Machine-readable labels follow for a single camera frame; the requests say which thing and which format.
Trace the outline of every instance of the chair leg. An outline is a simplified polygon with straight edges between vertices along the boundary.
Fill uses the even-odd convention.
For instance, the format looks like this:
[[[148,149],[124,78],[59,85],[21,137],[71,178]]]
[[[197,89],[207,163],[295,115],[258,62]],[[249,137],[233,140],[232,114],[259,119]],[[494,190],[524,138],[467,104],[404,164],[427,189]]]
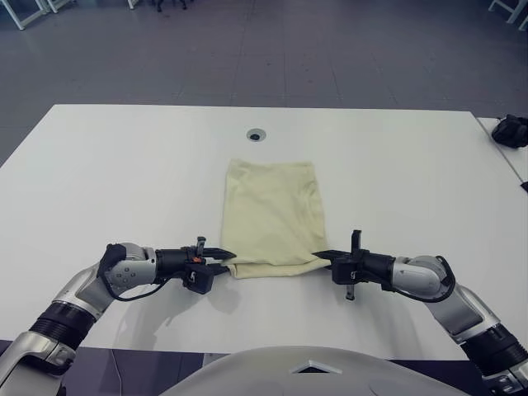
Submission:
[[[7,13],[9,13],[9,15],[12,18],[12,20],[15,22],[16,27],[18,27],[18,29],[20,31],[23,31],[24,30],[24,26],[21,24],[20,19],[18,19],[18,16],[16,15],[16,13],[13,11],[11,6],[9,5],[9,2],[5,1],[5,2],[2,2],[2,4],[7,9]]]
[[[519,26],[519,30],[520,31],[525,31],[526,27],[528,27],[528,16],[526,17],[526,19]]]
[[[522,9],[525,7],[525,5],[528,3],[527,0],[519,0],[519,4],[517,7],[513,10],[511,13],[511,16],[508,18],[506,23],[513,23],[517,19],[517,17],[521,14]]]

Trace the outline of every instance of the silver arm segment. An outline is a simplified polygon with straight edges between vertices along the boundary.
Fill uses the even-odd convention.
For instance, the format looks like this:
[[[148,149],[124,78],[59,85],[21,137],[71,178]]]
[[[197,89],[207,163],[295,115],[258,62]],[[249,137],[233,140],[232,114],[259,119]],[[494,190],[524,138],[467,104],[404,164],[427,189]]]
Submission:
[[[447,290],[446,272],[432,256],[394,261],[392,286],[420,298],[438,298]],[[425,303],[436,321],[481,370],[483,382],[497,394],[528,389],[528,353],[492,310],[470,289],[455,284],[442,301]]]
[[[125,260],[106,272],[113,292],[120,295],[137,285],[154,283],[155,251],[132,243],[121,246],[126,249]],[[60,377],[75,359],[78,344],[114,301],[97,275],[100,265],[98,262],[77,273],[31,329],[19,335],[0,355],[0,396],[13,394],[13,386],[21,396],[50,394],[45,389],[55,389],[51,394],[56,394]],[[21,373],[26,383],[34,382],[26,390],[20,387]]]
[[[502,394],[528,389],[526,351],[473,291],[456,285],[447,299],[426,306],[451,339],[483,372],[483,382],[489,389]],[[490,357],[485,356],[487,348]],[[479,349],[482,353],[475,356],[475,350]],[[495,365],[490,365],[491,359],[496,361]]]

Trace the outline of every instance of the white chair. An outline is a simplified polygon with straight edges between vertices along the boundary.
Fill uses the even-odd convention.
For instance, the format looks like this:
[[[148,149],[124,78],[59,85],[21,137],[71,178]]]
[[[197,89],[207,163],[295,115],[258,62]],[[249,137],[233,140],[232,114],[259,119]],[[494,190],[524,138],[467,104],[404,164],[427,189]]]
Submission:
[[[53,11],[56,14],[57,12],[59,12],[59,8],[65,6],[72,0],[56,0],[56,1],[47,0],[47,1],[48,1],[49,8],[51,8],[51,11]]]
[[[35,0],[36,5],[39,7],[39,11],[34,12],[33,14],[29,15],[27,18],[20,20],[18,16],[16,15],[15,11],[11,8],[11,5],[9,4],[8,0],[0,0],[0,5],[3,5],[6,9],[9,15],[11,16],[12,20],[15,22],[16,27],[23,31],[26,26],[30,23],[32,23],[36,18],[47,14],[48,9],[47,7],[40,2],[40,0]]]
[[[526,17],[526,19],[519,26],[519,30],[520,31],[525,31],[527,27],[528,27],[528,16]]]
[[[489,6],[488,11],[493,11],[495,9],[496,4],[501,6],[502,8],[505,8],[511,13],[506,23],[513,23],[515,22],[519,14],[521,14],[522,9],[525,7],[525,5],[528,4],[528,0],[519,0],[519,2],[517,3],[517,7],[515,8],[511,8],[507,4],[504,4],[501,0],[493,0],[491,5]]]

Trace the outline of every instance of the black joint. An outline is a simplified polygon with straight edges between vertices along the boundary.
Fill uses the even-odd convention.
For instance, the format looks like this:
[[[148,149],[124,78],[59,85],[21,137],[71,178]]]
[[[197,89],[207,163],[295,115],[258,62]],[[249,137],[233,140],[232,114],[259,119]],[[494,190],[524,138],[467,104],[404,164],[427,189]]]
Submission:
[[[528,359],[528,352],[515,336],[498,324],[461,345],[484,376],[494,375]]]
[[[103,277],[106,271],[113,268],[118,262],[126,259],[126,247],[120,244],[106,245],[106,252],[99,261],[97,277]]]
[[[76,350],[96,319],[72,304],[52,303],[31,326],[37,332]]]

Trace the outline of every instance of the floor tile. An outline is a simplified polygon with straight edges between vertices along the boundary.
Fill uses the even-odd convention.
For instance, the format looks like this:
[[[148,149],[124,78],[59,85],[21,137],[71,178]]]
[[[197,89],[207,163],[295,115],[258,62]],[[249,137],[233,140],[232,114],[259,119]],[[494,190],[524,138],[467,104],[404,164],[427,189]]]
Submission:
[[[288,95],[338,95],[332,67],[325,54],[286,53],[285,75]]]
[[[342,107],[340,97],[286,97],[288,107],[337,109]]]
[[[233,95],[231,106],[238,107],[285,107],[284,96]]]
[[[182,93],[230,95],[237,71],[238,57],[198,54],[187,60]]]
[[[234,93],[284,95],[284,55],[243,55],[238,64]]]
[[[197,95],[182,93],[176,100],[181,106],[229,106],[230,95]]]
[[[393,97],[361,97],[361,96],[341,96],[341,104],[346,109],[398,109],[399,104]]]

